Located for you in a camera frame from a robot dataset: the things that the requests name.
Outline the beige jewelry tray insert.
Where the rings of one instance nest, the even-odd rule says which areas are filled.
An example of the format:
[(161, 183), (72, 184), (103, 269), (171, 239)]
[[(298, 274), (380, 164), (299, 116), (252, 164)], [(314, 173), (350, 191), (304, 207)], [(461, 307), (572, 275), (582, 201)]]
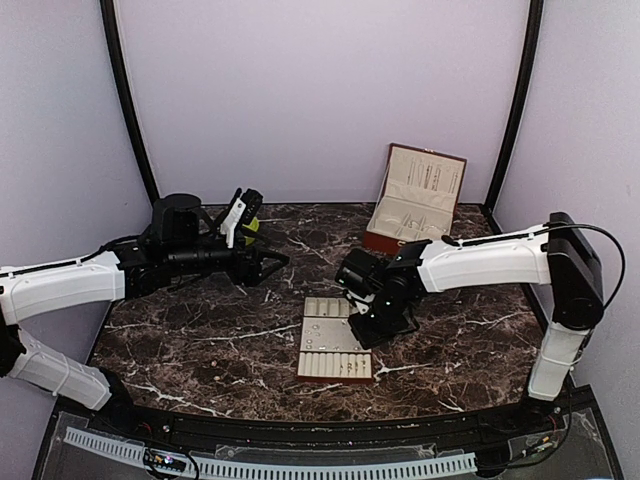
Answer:
[(341, 298), (306, 297), (297, 379), (303, 382), (369, 384), (372, 353), (348, 323), (355, 309)]

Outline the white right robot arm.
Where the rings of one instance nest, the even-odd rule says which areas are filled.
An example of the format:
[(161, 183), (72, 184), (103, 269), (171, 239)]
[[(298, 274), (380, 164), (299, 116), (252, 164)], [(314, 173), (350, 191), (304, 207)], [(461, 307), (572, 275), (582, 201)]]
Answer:
[(410, 242), (390, 260), (363, 249), (343, 259), (335, 281), (355, 308), (348, 323), (362, 348), (386, 344), (418, 328), (413, 311), (430, 294), (488, 285), (548, 285), (554, 310), (528, 377), (526, 399), (510, 413), (521, 434), (549, 416), (564, 381), (614, 297), (603, 287), (601, 261), (588, 239), (596, 226), (554, 212), (544, 224), (474, 239)]

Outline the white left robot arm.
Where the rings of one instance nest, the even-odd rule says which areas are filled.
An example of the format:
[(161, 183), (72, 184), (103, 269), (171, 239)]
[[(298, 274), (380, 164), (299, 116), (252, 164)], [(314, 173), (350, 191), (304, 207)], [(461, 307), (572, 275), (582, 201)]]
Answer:
[(141, 415), (116, 374), (68, 358), (20, 322), (78, 305), (145, 297), (188, 276), (224, 273), (236, 285), (257, 286), (289, 263), (249, 227), (262, 201), (259, 192), (238, 189), (211, 218), (197, 196), (171, 194), (153, 203), (150, 224), (139, 235), (112, 240), (84, 257), (2, 268), (2, 376), (101, 412), (117, 434), (134, 435)]

